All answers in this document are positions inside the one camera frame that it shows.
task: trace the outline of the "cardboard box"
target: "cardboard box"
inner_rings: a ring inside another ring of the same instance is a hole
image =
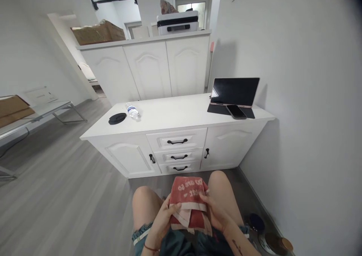
[[[33,113],[34,110],[19,96],[0,97],[0,128]]]
[[[102,20],[99,25],[71,28],[79,45],[123,41],[126,39],[123,29],[107,20]]]

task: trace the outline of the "denim shorts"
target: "denim shorts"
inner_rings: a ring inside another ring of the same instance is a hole
[[[152,223],[143,225],[132,235],[132,241],[135,245],[135,256],[141,255],[151,226]],[[249,226],[245,225],[239,228],[249,238]],[[211,237],[199,232],[195,250],[182,232],[171,230],[170,228],[164,239],[162,239],[160,256],[234,256],[224,235],[214,227],[212,228],[212,233],[213,236]]]

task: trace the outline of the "bracelet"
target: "bracelet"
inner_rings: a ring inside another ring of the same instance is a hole
[[[160,252],[160,250],[161,250],[160,248],[159,248],[159,249],[149,248],[148,246],[146,246],[146,244],[143,244],[143,246],[144,246],[146,249],[152,251],[152,252],[153,252],[153,255],[155,255],[155,253],[157,253],[157,252]]]

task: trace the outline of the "smartphone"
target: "smartphone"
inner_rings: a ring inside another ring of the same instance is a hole
[[[234,119],[247,119],[247,116],[237,105],[227,105],[226,108]]]

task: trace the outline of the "water bottle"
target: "water bottle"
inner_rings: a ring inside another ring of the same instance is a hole
[[[130,117],[132,117],[133,119],[137,119],[138,111],[136,110],[136,108],[131,103],[126,103],[126,107]]]

